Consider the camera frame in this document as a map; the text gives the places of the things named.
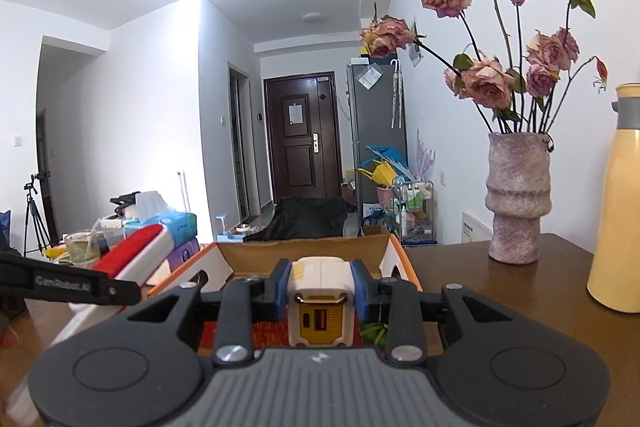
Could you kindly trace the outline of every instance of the purple box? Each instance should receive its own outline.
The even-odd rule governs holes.
[[[169,261],[169,268],[171,271],[174,271],[180,264],[191,258],[198,251],[200,251],[200,245],[197,239],[191,239],[183,245],[180,245],[180,247],[172,251],[166,258],[167,261]]]

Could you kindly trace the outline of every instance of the photo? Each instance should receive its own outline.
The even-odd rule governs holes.
[[[414,17],[414,22],[411,24],[411,31],[414,34],[419,35],[418,32],[418,18]],[[422,60],[422,50],[416,44],[412,44],[408,47],[409,49],[409,58],[411,59],[411,63],[414,65],[414,68],[418,65],[418,62]]]

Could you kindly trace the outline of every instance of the pink ceramic vase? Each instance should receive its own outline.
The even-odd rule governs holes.
[[[489,142],[484,200],[494,213],[489,255],[501,263],[534,263],[540,249],[540,217],[551,212],[549,138],[528,132],[491,133]]]

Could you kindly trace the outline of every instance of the yellow item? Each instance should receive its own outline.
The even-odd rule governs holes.
[[[358,172],[362,172],[362,174],[373,181],[376,185],[382,185],[383,187],[390,187],[393,185],[394,178],[398,177],[394,168],[387,162],[374,160],[373,163],[376,164],[376,168],[373,172],[369,172],[363,168],[358,169]]]
[[[50,260],[55,260],[66,252],[66,245],[57,245],[56,247],[45,248],[44,255],[49,257]]]
[[[618,92],[600,229],[587,289],[606,307],[640,312],[640,84]]]

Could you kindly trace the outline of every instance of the flower stem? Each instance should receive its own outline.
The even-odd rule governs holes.
[[[422,44],[417,38],[415,39],[414,43],[415,43],[416,46],[420,46],[422,49],[424,49],[425,51],[429,52],[431,55],[436,57],[447,68],[449,68],[451,71],[456,73],[457,76],[460,76],[460,72],[456,68],[454,68],[451,64],[449,64],[444,58],[440,57],[440,55],[438,55],[435,51],[433,51],[432,49],[430,49],[427,46],[425,46],[424,44]],[[480,113],[480,116],[482,116],[482,119],[484,120],[484,123],[486,124],[487,128],[489,129],[489,132],[493,132],[494,130],[491,129],[491,124],[489,124],[489,121],[486,119],[484,113],[482,112],[482,109],[480,109],[480,107],[479,107],[479,105],[477,103],[476,103],[476,108],[478,109],[478,112]]]
[[[516,18],[518,20],[518,44],[520,45],[520,65],[518,67],[518,73],[520,73],[520,77],[522,78],[522,89],[523,91],[520,93],[520,132],[522,132],[522,125],[524,121],[524,74],[522,74],[522,26],[520,25],[520,6],[516,4]]]
[[[571,83],[574,81],[574,78],[576,77],[576,75],[578,73],[580,73],[580,70],[585,67],[587,64],[589,64],[590,62],[593,62],[596,59],[596,57],[591,57],[589,60],[587,60],[584,64],[582,64],[577,70],[575,70],[575,73],[572,75],[569,75],[569,82],[566,83],[566,87],[564,88],[564,93],[562,94],[562,98],[560,99],[560,102],[558,103],[558,107],[556,108],[556,112],[554,113],[554,117],[551,119],[551,122],[549,123],[549,125],[546,128],[546,131],[549,132],[549,130],[551,129],[551,126],[554,124],[554,122],[556,121],[556,116],[558,116],[558,111],[560,111],[560,108],[562,107],[562,102],[564,102],[564,97],[566,97],[567,91],[569,91],[569,86],[571,86]]]
[[[486,119],[486,116],[484,115],[484,113],[482,112],[482,109],[480,109],[480,106],[477,103],[476,103],[476,109],[478,110],[478,113],[480,113],[480,116],[482,116],[482,119],[484,120],[484,123],[486,124],[487,128],[489,129],[489,132],[493,132],[494,130],[491,128],[491,124]]]
[[[464,12],[460,12],[460,18],[462,19],[462,22],[465,23],[466,31],[469,32],[469,37],[471,37],[471,43],[473,44],[473,47],[476,51],[476,57],[478,57],[478,60],[482,60],[482,58],[480,57],[480,50],[476,45],[476,40],[474,39],[474,35],[471,32],[471,28],[469,27],[469,24],[466,22],[466,17]]]
[[[444,58],[440,57],[440,55],[438,55],[435,51],[433,51],[432,49],[422,44],[418,39],[415,39],[414,44],[416,46],[420,46],[422,49],[429,52],[431,55],[436,57],[440,62],[442,62],[447,68],[449,68],[451,71],[456,73],[457,76],[460,76],[460,72],[456,68],[454,68],[451,64],[449,64]]]
[[[566,17],[564,19],[564,39],[562,41],[562,47],[565,49],[565,45],[566,45],[566,39],[569,36],[569,14],[571,13],[571,0],[568,1],[568,3],[566,4]],[[562,96],[562,100],[564,100],[564,96],[566,95],[566,90],[569,89],[569,85],[571,84],[571,61],[569,61],[569,81],[567,82],[567,86],[566,89],[564,90],[564,95]],[[556,86],[551,88],[551,93],[549,94],[549,98],[546,102],[545,108],[542,112],[542,117],[540,117],[540,132],[546,132],[546,123],[549,120],[549,116],[551,115],[551,103],[553,102],[554,99],[554,91],[556,90]]]
[[[498,0],[494,0],[495,14],[498,16],[498,22],[500,23],[500,29],[504,35],[504,43],[507,45],[507,54],[509,55],[509,67],[513,68],[513,57],[511,56],[511,45],[509,44],[509,35],[504,27],[502,16],[500,15],[500,8],[498,6]]]

